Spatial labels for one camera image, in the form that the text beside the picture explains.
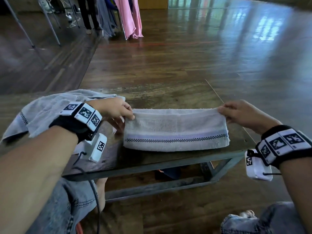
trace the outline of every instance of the low table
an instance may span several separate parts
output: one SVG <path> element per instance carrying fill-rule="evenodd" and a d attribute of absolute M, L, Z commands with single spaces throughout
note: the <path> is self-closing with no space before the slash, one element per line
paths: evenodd
<path fill-rule="evenodd" d="M 178 81 L 140 85 L 137 87 L 117 89 L 92 89 L 103 93 L 114 93 L 126 97 L 132 108 L 142 109 L 202 109 L 215 108 L 222 104 L 222 100 L 205 80 Z M 28 102 L 47 95 L 47 93 L 23 94 L 8 97 L 9 102 L 0 99 L 0 108 L 4 110 L 7 125 L 13 120 L 18 111 Z M 235 166 L 243 157 L 247 149 L 254 148 L 255 142 L 238 125 L 228 125 L 230 145 L 220 149 L 185 151 L 185 152 L 148 152 L 126 149 L 122 146 L 122 136 L 113 135 L 112 127 L 104 122 L 99 132 L 107 136 L 107 145 L 98 163 L 80 160 L 76 164 L 86 171 L 88 177 L 79 170 L 72 169 L 77 159 L 73 155 L 63 172 L 63 177 L 71 181 L 84 181 L 132 173 L 141 173 L 158 169 L 172 168 L 200 163 L 202 176 L 189 177 L 180 180 L 159 182 L 145 186 L 127 188 L 105 193 L 106 201 L 116 201 L 130 197 L 152 195 L 156 193 L 188 189 L 217 182 L 227 171 Z M 0 154 L 7 149 L 0 147 Z M 221 160 L 214 168 L 211 161 Z"/>

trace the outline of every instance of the pink fabric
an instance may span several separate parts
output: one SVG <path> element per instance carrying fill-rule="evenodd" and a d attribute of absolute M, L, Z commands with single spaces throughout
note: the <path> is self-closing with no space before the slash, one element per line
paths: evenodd
<path fill-rule="evenodd" d="M 116 6 L 121 13 L 121 19 L 124 24 L 124 32 L 127 39 L 132 36 L 132 38 L 137 39 L 138 37 L 143 37 L 142 35 L 142 23 L 140 17 L 140 10 L 138 7 L 138 0 L 133 0 L 133 16 L 130 10 L 128 0 L 114 0 Z"/>

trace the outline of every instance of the black pants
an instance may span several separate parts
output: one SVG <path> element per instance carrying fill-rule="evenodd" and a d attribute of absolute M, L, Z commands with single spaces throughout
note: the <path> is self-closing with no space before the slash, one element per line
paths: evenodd
<path fill-rule="evenodd" d="M 91 14 L 94 28 L 97 29 L 99 27 L 99 23 L 97 22 L 97 19 L 96 19 L 96 8 L 95 8 L 94 0 L 87 0 L 87 2 L 88 2 L 89 12 Z M 90 30 L 91 25 L 89 21 L 87 7 L 85 5 L 85 0 L 78 0 L 78 4 L 79 4 L 82 19 L 83 19 L 83 23 L 85 24 L 86 29 Z"/>

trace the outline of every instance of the hand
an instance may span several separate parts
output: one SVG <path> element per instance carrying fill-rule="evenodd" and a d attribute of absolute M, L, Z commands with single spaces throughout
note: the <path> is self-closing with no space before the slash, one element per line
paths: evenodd
<path fill-rule="evenodd" d="M 108 121 L 118 132 L 124 130 L 124 122 L 121 117 L 130 120 L 135 118 L 131 106 L 120 97 L 95 99 L 86 103 L 98 110 L 103 116 L 103 120 Z"/>
<path fill-rule="evenodd" d="M 245 100 L 227 102 L 218 107 L 218 112 L 227 118 L 228 123 L 237 123 L 260 135 L 274 126 L 282 125 L 280 121 Z"/>

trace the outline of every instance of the wooden cabinet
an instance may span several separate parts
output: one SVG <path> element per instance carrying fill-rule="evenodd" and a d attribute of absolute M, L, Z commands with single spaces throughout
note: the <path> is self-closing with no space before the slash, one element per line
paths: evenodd
<path fill-rule="evenodd" d="M 168 0 L 138 0 L 140 9 L 168 9 Z"/>

